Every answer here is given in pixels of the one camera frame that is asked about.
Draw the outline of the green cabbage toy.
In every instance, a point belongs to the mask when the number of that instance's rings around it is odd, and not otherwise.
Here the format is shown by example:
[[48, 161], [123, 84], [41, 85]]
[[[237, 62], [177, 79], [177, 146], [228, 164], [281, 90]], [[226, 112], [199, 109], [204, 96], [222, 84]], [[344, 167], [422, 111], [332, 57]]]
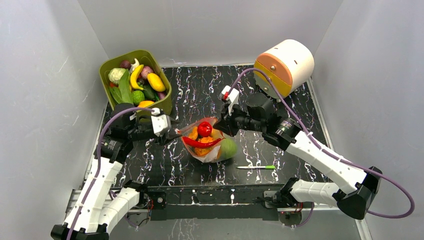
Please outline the green cabbage toy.
[[220, 159], [227, 160], [233, 158], [238, 151], [237, 144], [231, 138], [224, 138], [220, 141]]

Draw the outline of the orange carrot toy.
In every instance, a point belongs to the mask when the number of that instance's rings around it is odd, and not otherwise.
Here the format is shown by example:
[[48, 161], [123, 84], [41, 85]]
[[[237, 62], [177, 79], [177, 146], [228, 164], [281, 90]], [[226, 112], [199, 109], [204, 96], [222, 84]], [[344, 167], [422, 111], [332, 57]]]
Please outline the orange carrot toy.
[[189, 139], [191, 139], [191, 140], [194, 140], [194, 141], [196, 141], [197, 139], [198, 139], [198, 137], [199, 137], [199, 134], [198, 134], [198, 127], [197, 126], [194, 126], [193, 128], [192, 128], [192, 130], [191, 130], [191, 132], [188, 134], [188, 136], [187, 136]]

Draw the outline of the red chili pepper toy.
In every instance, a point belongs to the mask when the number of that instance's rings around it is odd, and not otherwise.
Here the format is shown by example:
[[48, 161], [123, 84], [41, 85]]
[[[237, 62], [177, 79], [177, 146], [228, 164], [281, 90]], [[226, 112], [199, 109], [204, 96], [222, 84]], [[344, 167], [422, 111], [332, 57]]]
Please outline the red chili pepper toy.
[[194, 148], [209, 148], [209, 147], [214, 147], [221, 140], [222, 140], [221, 138], [217, 138], [217, 139], [215, 139], [215, 140], [213, 140], [211, 142], [200, 142], [200, 141], [197, 141], [197, 140], [192, 140], [192, 139], [190, 139], [190, 138], [188, 138], [186, 136], [183, 136], [182, 137], [182, 141], [186, 145], [191, 146], [191, 147], [194, 147]]

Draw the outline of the clear zip bag orange zipper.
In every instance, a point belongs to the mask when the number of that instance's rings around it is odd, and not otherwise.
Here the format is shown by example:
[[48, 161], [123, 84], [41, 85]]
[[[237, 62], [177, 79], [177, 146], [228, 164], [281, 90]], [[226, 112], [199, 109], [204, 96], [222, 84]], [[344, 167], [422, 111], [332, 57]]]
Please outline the clear zip bag orange zipper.
[[189, 154], [202, 163], [218, 163], [234, 157], [238, 147], [232, 137], [214, 128], [215, 117], [205, 117], [176, 132]]

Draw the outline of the orange pineapple toy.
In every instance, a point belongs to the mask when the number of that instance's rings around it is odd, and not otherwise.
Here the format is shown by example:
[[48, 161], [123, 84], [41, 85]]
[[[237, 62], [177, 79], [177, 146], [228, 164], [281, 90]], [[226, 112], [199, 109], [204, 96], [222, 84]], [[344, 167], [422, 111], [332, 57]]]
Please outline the orange pineapple toy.
[[204, 157], [207, 155], [217, 156], [219, 155], [219, 153], [220, 153], [219, 146], [207, 147], [207, 148], [199, 148], [199, 147], [194, 148], [194, 155], [197, 157]]

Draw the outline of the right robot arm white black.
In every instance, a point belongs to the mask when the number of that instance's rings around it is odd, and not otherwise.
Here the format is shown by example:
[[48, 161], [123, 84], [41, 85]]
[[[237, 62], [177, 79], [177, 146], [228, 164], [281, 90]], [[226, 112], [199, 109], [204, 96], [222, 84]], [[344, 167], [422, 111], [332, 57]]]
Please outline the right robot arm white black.
[[265, 197], [268, 205], [279, 208], [303, 202], [325, 204], [338, 207], [353, 219], [364, 219], [380, 187], [379, 169], [362, 170], [332, 158], [332, 151], [322, 144], [315, 146], [312, 135], [295, 120], [278, 116], [273, 102], [263, 93], [247, 98], [247, 111], [238, 105], [237, 89], [223, 90], [220, 98], [224, 106], [214, 129], [231, 137], [239, 130], [260, 132], [268, 144], [301, 158], [331, 180], [324, 183], [292, 177], [279, 192]]

